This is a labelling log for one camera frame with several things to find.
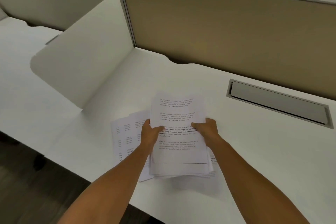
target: floor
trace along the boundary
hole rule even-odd
[[[1,224],[57,223],[65,210],[90,184],[47,160],[40,171],[33,162],[36,152],[0,132]],[[128,205],[121,224],[161,223]]]

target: desk surface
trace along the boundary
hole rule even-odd
[[[179,65],[135,48],[86,108],[67,126],[47,158],[94,181],[115,165],[110,122],[149,109],[157,90],[204,95],[207,116],[220,135],[278,186],[313,223],[336,219],[336,132],[310,122],[226,97],[229,79],[329,105],[328,99],[196,64]],[[170,180],[138,183],[131,204],[169,223],[244,223],[223,175],[216,196],[179,191]]]
[[[0,21],[0,131],[44,154],[81,111],[37,77],[30,59],[61,31]]]

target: forearm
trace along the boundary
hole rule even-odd
[[[59,224],[119,223],[151,151],[140,145],[94,181],[70,206]]]
[[[295,205],[226,141],[217,141],[212,151],[247,224],[308,223]]]

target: air vent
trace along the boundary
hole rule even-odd
[[[272,111],[306,120],[328,128],[334,128],[329,106],[283,93],[230,80],[227,97],[257,105]]]

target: neighboring desk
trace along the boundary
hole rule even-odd
[[[81,109],[30,69],[30,59],[61,31],[0,21],[0,131],[41,154]]]
[[[226,97],[229,79],[327,104],[336,102],[219,71],[172,63],[135,48],[113,72],[83,112],[63,131],[46,157],[94,181],[116,163],[110,122],[149,109],[157,90],[173,95],[204,95],[207,116],[246,161],[278,186],[313,223],[336,219],[336,131]],[[167,180],[138,183],[130,203],[169,223],[244,223],[226,186],[216,197],[178,191]]]

